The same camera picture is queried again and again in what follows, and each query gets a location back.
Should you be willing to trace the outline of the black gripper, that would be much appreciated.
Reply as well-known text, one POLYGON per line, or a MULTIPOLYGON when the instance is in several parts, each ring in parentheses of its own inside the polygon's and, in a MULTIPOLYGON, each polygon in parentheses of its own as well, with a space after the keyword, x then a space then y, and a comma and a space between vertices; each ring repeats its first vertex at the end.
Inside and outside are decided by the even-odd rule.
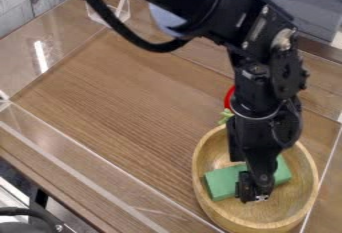
POLYGON ((233 105, 232 109, 234 116, 226 123, 230 160, 248 166, 238 173, 236 197, 244 204, 264 202, 274 190, 277 158, 293 147, 302 133, 302 106, 281 105, 272 113, 257 116, 233 105))

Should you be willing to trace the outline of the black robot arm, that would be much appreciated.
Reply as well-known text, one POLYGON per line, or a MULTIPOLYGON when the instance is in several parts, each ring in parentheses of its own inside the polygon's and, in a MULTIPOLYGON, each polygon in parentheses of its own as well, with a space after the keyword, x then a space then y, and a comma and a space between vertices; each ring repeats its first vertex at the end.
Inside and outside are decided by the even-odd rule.
POLYGON ((145 40, 122 22, 105 0, 86 0, 101 18, 139 48, 169 53, 206 38, 229 52, 234 91, 226 123, 232 160, 248 164, 236 196, 265 200, 276 188, 277 157, 300 139, 309 72, 298 52, 293 16, 273 0, 145 0, 161 29, 173 37, 145 40))

